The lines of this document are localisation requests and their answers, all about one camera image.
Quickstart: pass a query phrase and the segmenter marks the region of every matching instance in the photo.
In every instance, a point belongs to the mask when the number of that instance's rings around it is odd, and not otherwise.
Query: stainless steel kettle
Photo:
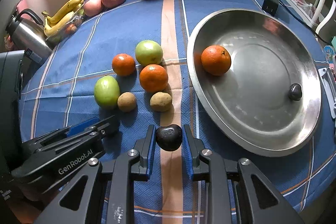
[[[29,15],[35,22],[22,18],[21,15]],[[43,29],[43,21],[30,9],[24,9],[18,15],[13,15],[6,31],[11,36],[11,40],[19,48],[26,49],[25,55],[43,65],[51,54],[51,49],[45,42]]]

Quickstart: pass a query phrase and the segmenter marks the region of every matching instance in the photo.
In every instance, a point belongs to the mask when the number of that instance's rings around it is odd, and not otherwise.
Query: banana bunch
[[[44,34],[50,37],[61,30],[82,7],[83,2],[84,0],[69,0],[53,17],[46,11],[42,12],[45,17]]]

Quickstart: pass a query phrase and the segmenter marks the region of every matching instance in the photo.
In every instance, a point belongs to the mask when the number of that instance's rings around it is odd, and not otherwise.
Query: blue plaid tablecloth
[[[216,127],[195,95],[186,65],[188,38],[202,18],[225,8],[261,10],[262,3],[263,0],[126,0],[123,5],[87,20],[53,50],[25,86],[20,101],[22,139],[115,113],[120,119],[120,132],[104,139],[106,154],[101,159],[106,161],[132,148],[137,139],[145,136],[149,124],[187,123],[207,148],[231,160],[251,159],[295,210],[302,211],[336,177],[335,128],[323,88],[320,123],[311,141],[292,155],[267,158],[244,150]],[[317,68],[328,66],[308,29],[282,6],[275,17],[303,41]],[[118,77],[112,71],[111,61],[116,54],[134,57],[135,46],[145,39],[157,41],[164,50],[174,105],[171,112],[151,111],[150,95],[141,88],[138,71],[130,77]],[[118,110],[105,112],[97,106],[93,87],[104,75],[116,77],[121,92],[136,95],[135,111],[123,115]],[[203,223],[204,184],[188,180],[180,150],[164,152],[156,146],[151,179],[147,183],[136,182],[134,196],[136,223]],[[231,212],[235,219],[233,199]]]

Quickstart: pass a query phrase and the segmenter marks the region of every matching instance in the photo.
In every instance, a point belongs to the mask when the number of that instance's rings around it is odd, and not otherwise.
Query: orange
[[[212,45],[202,52],[201,62],[206,72],[219,76],[231,67],[231,56],[224,47]]]
[[[147,92],[162,91],[167,87],[168,74],[160,65],[148,65],[139,75],[140,85]]]
[[[128,54],[118,54],[112,60],[113,71],[120,76],[128,76],[135,70],[135,61]]]

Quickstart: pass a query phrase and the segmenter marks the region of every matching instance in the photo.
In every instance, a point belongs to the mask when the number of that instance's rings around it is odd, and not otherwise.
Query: metal tray rim
[[[296,151],[298,151],[299,149],[301,149],[307,142],[309,142],[309,140],[312,138],[313,134],[316,131],[317,125],[319,123],[320,120],[320,112],[321,112],[321,99],[322,99],[322,91],[321,91],[321,87],[320,87],[320,100],[319,100],[319,112],[318,112],[318,119],[316,120],[316,123],[314,125],[314,129],[310,132],[310,134],[308,134],[306,136],[306,138],[304,140],[302,140],[300,143],[298,143],[295,146],[286,148],[286,149],[269,149],[269,148],[263,148],[263,147],[259,147],[253,143],[250,143],[248,141],[246,141],[245,139],[243,139],[241,136],[239,136],[238,134],[236,134],[230,127],[228,127],[226,125],[226,123],[217,115],[217,113],[215,112],[215,110],[212,108],[212,106],[210,105],[209,101],[207,100],[201,85],[199,84],[198,78],[196,76],[196,70],[194,67],[194,44],[195,44],[195,40],[196,37],[200,31],[200,29],[205,25],[206,22],[208,22],[211,18],[213,18],[214,16],[224,13],[224,12],[229,12],[229,11],[233,11],[233,10],[244,10],[244,11],[250,11],[250,12],[254,12],[254,13],[258,13],[258,14],[262,14],[266,17],[269,17],[275,21],[277,21],[278,23],[280,23],[282,26],[284,26],[285,28],[287,28],[299,41],[300,43],[303,45],[304,49],[306,50],[306,52],[308,53],[312,63],[315,65],[314,59],[312,58],[310,52],[308,51],[308,49],[306,48],[306,46],[304,45],[304,43],[301,41],[301,39],[285,24],[283,24],[281,21],[279,21],[278,19],[269,16],[268,14],[256,11],[256,10],[252,10],[252,9],[243,9],[243,8],[228,8],[228,9],[222,9],[222,10],[218,10],[216,12],[213,12],[209,15],[207,15],[206,17],[204,17],[194,28],[194,30],[192,31],[189,41],[188,41],[188,46],[187,46],[187,66],[188,66],[188,72],[189,72],[189,76],[192,82],[192,85],[194,87],[194,90],[196,92],[196,95],[198,97],[198,99],[200,100],[201,104],[203,105],[204,109],[206,110],[206,112],[208,113],[208,115],[210,116],[210,118],[214,121],[214,123],[220,128],[220,130],[226,135],[228,136],[231,140],[233,140],[235,143],[237,143],[238,145],[240,145],[241,147],[243,147],[246,150],[249,150],[255,154],[258,155],[262,155],[262,156],[267,156],[267,157],[281,157],[281,156],[287,156],[290,154],[295,153]]]

